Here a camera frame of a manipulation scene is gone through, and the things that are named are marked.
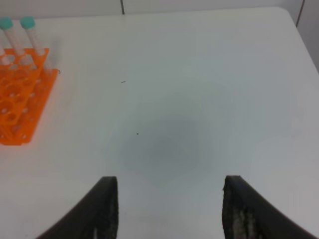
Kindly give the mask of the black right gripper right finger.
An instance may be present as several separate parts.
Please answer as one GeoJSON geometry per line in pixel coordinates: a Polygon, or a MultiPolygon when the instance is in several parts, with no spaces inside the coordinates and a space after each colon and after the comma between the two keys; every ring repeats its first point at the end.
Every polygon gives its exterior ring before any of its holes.
{"type": "Polygon", "coordinates": [[[314,239],[241,176],[226,176],[222,225],[226,239],[314,239]]]}

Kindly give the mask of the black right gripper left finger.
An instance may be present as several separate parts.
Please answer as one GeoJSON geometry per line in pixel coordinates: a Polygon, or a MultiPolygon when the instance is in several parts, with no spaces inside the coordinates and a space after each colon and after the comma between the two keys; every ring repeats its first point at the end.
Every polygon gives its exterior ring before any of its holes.
{"type": "Polygon", "coordinates": [[[115,239],[119,227],[118,181],[102,177],[94,187],[39,239],[115,239]]]}

